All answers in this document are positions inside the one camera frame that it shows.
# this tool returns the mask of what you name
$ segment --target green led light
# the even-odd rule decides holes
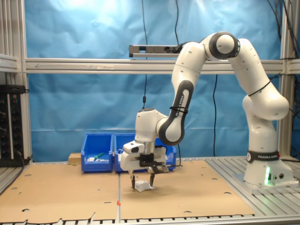
[[[266,176],[265,176],[265,179],[264,179],[264,184],[267,185],[268,182],[269,182],[269,174],[270,174],[270,167],[268,166],[267,169],[266,169]]]

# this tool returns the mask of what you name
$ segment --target brown cardboard surface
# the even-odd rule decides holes
[[[121,219],[255,213],[206,162],[183,162],[182,165],[175,172],[156,175],[153,184],[156,189],[143,192],[133,190],[129,174],[122,174]],[[135,173],[136,181],[149,179],[149,174]]]
[[[94,213],[94,219],[116,219],[117,200],[117,174],[82,173],[79,165],[31,165],[0,195],[0,223],[46,224]]]

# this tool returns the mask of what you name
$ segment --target blue curtain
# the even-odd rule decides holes
[[[279,59],[280,41],[267,1],[179,0],[179,42],[217,31],[249,39],[262,60]],[[175,0],[145,0],[149,45],[176,45]],[[28,57],[128,59],[144,45],[141,0],[25,0]],[[85,133],[134,133],[143,106],[144,75],[31,74],[33,158],[64,161],[80,152]],[[215,75],[202,75],[186,118],[183,157],[212,156]],[[169,114],[171,75],[148,75],[146,107]],[[235,75],[220,75],[216,90],[216,155],[246,155],[245,92]]]

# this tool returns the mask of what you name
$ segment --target black cable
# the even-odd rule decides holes
[[[214,92],[213,92],[213,94],[212,94],[212,98],[213,98],[213,100],[214,100],[214,105],[215,105],[214,147],[213,147],[214,157],[216,156],[215,145],[216,145],[217,106],[216,106],[216,100],[215,100],[215,92],[216,92],[216,87],[217,87],[217,81],[218,81],[218,75],[216,74],[215,88],[214,88]]]
[[[179,45],[179,40],[178,40],[178,36],[177,36],[177,23],[178,23],[178,17],[179,17],[179,8],[178,8],[177,0],[176,0],[176,6],[177,6],[177,18],[176,18],[176,24],[175,24],[175,35],[176,35],[177,44]]]
[[[144,0],[142,0],[142,21],[144,24],[144,32],[145,32],[145,38],[146,38],[146,45],[148,45],[148,39],[147,39],[147,33],[146,33],[146,25],[145,25],[145,14],[144,14]],[[144,88],[144,96],[142,98],[143,102],[143,109],[145,108],[145,103],[146,103],[146,88],[147,88],[147,74],[145,74],[145,88]]]
[[[177,44],[179,45],[179,40],[178,40],[178,36],[177,36],[177,23],[178,23],[178,17],[179,17],[179,8],[178,8],[177,0],[176,0],[176,6],[177,6],[177,17],[176,17],[176,24],[175,24],[175,35],[176,35]],[[181,152],[180,152],[179,144],[178,144],[178,152],[179,152],[179,165],[175,165],[175,166],[182,166],[181,165]]]
[[[179,152],[179,165],[171,165],[171,166],[176,166],[176,167],[182,166],[182,165],[181,165],[181,152],[180,152],[179,144],[178,144],[177,146],[178,146],[178,152]]]
[[[293,162],[293,163],[300,163],[300,161],[291,160],[291,159],[282,159],[281,161]]]
[[[279,40],[281,40],[280,25],[279,25],[279,21],[278,21],[277,15],[276,15],[275,10],[274,10],[273,6],[271,5],[270,1],[269,0],[267,0],[267,1],[268,1],[268,4],[270,5],[270,7],[271,7],[271,9],[272,9],[272,11],[274,13],[275,18],[276,18],[277,33],[278,33]]]
[[[295,43],[297,45],[297,48],[298,48],[298,51],[300,51],[300,48],[299,48],[299,45],[298,45],[298,41],[297,41],[297,38],[295,37],[295,34],[294,34],[294,31],[293,31],[293,27],[291,25],[291,21],[290,21],[290,18],[289,18],[289,14],[287,12],[287,8],[286,8],[286,4],[285,4],[285,1],[283,1],[283,8],[285,10],[285,15],[286,15],[286,22],[287,22],[287,25],[288,25],[288,29],[290,31],[290,35],[291,35],[291,38],[292,38],[292,45],[293,45],[293,48],[294,48],[294,51],[295,51],[295,55],[296,57],[298,58],[298,54],[297,54],[297,49],[295,47]]]
[[[14,179],[10,182],[10,184],[8,184],[1,192],[0,194],[2,194],[3,192],[5,192],[13,183],[14,181],[21,175],[21,173],[23,172],[24,170],[24,167],[25,167],[25,163],[24,163],[24,159],[22,157],[22,154],[18,151],[16,154],[16,156],[18,156],[21,160],[22,160],[22,168],[21,170],[18,172],[18,174],[14,177]]]

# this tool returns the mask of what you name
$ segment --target blue storage bin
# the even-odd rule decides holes
[[[135,139],[135,134],[115,134],[114,135],[114,170],[115,172],[123,172],[120,167],[120,156],[121,150],[123,149],[123,145],[131,142]],[[175,165],[176,164],[176,148],[174,146],[167,146],[163,144],[159,138],[156,139],[155,145],[162,145],[167,148],[167,165]],[[169,167],[169,170],[172,171],[175,169],[175,166]],[[135,172],[144,172],[146,170],[136,170]]]
[[[99,159],[105,161],[88,162],[87,159],[104,153]],[[113,170],[113,134],[86,134],[81,149],[81,170],[83,172],[111,172]]]

